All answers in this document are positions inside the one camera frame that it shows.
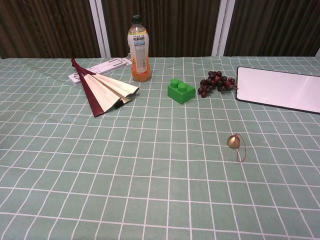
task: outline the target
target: green lego brick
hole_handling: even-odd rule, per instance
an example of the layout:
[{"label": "green lego brick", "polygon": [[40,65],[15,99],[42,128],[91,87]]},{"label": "green lego brick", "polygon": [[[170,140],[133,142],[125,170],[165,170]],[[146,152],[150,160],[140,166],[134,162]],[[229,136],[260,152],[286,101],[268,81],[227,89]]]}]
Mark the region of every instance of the green lego brick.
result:
[{"label": "green lego brick", "polygon": [[177,78],[171,79],[168,86],[168,97],[177,101],[180,104],[193,99],[196,96],[196,89]]}]

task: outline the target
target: lego stud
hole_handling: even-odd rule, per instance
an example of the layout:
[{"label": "lego stud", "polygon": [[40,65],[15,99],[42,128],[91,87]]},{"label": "lego stud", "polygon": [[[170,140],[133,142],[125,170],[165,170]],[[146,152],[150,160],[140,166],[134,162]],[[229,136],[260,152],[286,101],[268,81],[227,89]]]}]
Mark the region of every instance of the lego stud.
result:
[{"label": "lego stud", "polygon": [[178,87],[179,81],[177,79],[171,79],[171,84],[170,86],[174,89]]},{"label": "lego stud", "polygon": [[187,91],[187,84],[185,84],[184,82],[181,82],[178,84],[178,91],[180,93],[185,93]]}]

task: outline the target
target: gold bell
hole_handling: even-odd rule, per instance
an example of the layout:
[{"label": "gold bell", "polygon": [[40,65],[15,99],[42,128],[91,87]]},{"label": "gold bell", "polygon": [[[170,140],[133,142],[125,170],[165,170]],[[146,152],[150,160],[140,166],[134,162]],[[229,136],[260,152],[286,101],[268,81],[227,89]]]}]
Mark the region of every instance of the gold bell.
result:
[{"label": "gold bell", "polygon": [[240,146],[240,139],[237,135],[232,135],[228,138],[228,140],[226,141],[226,144],[232,148],[232,149],[236,149]]}]

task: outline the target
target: bunch of grapes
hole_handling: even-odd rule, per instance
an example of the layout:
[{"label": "bunch of grapes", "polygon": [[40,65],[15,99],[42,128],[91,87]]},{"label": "bunch of grapes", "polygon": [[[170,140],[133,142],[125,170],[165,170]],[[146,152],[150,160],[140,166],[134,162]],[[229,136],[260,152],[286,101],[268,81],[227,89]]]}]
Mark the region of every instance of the bunch of grapes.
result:
[{"label": "bunch of grapes", "polygon": [[202,79],[198,93],[201,94],[202,98],[205,98],[208,93],[211,93],[215,88],[219,92],[230,91],[237,88],[236,80],[232,77],[222,76],[221,71],[209,71],[209,77]]}]

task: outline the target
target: bottle label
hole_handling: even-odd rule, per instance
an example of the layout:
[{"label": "bottle label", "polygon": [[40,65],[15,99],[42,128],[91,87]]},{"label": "bottle label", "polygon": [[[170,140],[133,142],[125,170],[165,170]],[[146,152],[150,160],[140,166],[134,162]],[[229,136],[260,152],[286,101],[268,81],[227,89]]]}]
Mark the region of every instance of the bottle label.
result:
[{"label": "bottle label", "polygon": [[147,71],[146,42],[149,42],[146,31],[129,32],[128,43],[132,57],[132,69],[136,69],[137,74],[143,74]]}]

